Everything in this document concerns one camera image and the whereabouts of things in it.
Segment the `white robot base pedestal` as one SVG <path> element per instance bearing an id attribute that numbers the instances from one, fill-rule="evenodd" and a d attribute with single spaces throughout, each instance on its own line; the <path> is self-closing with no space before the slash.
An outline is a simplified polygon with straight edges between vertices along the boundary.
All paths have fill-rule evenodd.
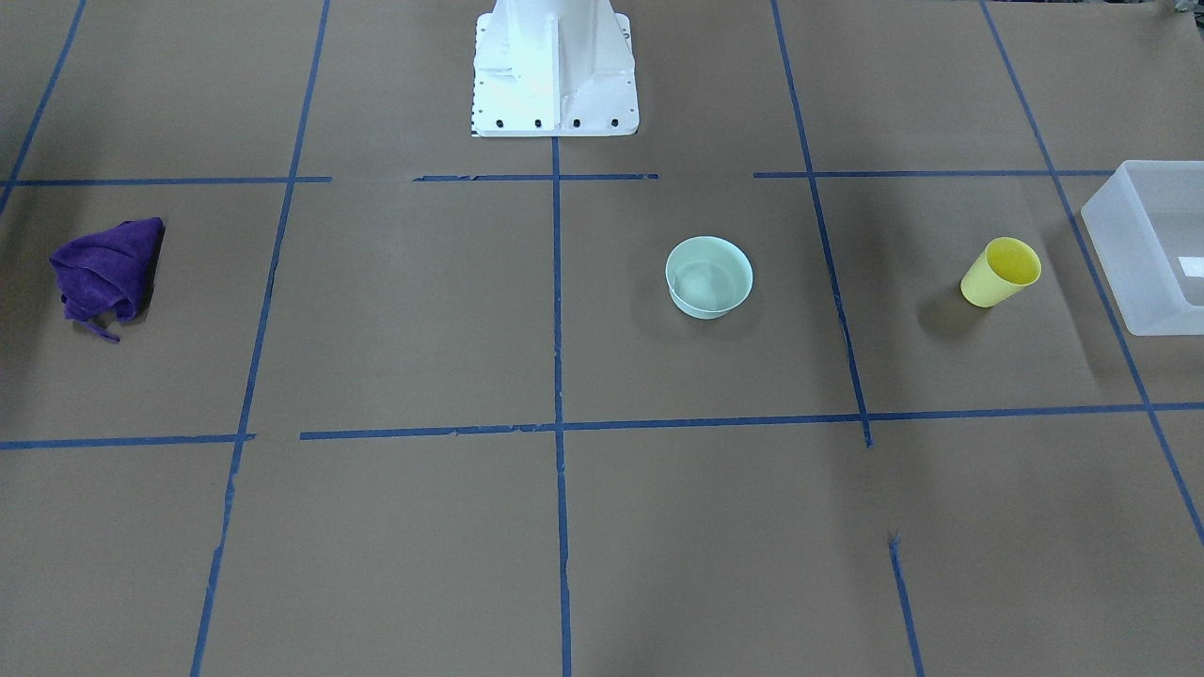
<path id="1" fill-rule="evenodd" d="M 498 1 L 476 19 L 470 133 L 610 137 L 641 129 L 628 17 L 610 1 Z"/>

